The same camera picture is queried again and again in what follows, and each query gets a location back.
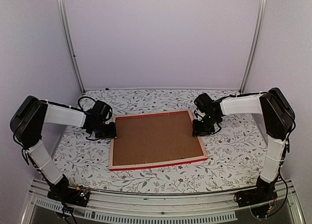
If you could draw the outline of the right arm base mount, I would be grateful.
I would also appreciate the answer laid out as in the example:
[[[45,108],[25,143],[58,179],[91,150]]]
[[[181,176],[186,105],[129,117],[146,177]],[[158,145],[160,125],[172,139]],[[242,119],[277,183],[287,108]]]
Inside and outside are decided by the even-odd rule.
[[[234,201],[238,207],[246,207],[254,204],[265,203],[251,209],[251,213],[258,219],[267,218],[274,208],[277,192],[273,183],[257,183],[256,188],[238,191],[234,195]]]

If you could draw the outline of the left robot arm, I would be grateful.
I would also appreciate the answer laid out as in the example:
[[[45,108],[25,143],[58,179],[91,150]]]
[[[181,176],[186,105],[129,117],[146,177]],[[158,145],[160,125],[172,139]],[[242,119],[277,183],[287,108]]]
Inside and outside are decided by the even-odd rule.
[[[117,136],[116,125],[110,119],[113,115],[111,106],[95,100],[93,106],[84,110],[48,100],[28,96],[10,120],[13,140],[26,153],[28,160],[34,163],[36,170],[42,173],[46,181],[54,185],[53,193],[63,202],[69,201],[73,194],[66,177],[52,160],[44,146],[42,133],[49,125],[76,127],[86,131],[88,140],[112,139]]]

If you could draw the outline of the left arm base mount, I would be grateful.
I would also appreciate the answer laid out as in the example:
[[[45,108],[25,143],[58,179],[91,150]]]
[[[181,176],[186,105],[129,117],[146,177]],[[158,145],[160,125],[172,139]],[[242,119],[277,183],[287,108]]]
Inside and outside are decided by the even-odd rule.
[[[82,186],[76,188],[52,186],[47,197],[66,204],[86,207],[90,198],[90,191]]]

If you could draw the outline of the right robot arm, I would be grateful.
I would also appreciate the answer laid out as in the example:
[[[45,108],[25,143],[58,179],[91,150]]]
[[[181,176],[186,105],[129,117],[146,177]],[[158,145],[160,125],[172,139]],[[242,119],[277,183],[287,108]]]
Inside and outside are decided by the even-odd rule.
[[[215,129],[224,116],[235,114],[262,115],[268,136],[267,153],[259,180],[264,182],[252,192],[255,202],[261,203],[271,194],[267,185],[279,175],[279,169],[289,151],[289,136],[294,131],[295,113],[278,87],[265,92],[228,95],[213,100],[207,93],[200,94],[195,100],[196,109],[193,120],[194,137],[209,136],[219,132]]]

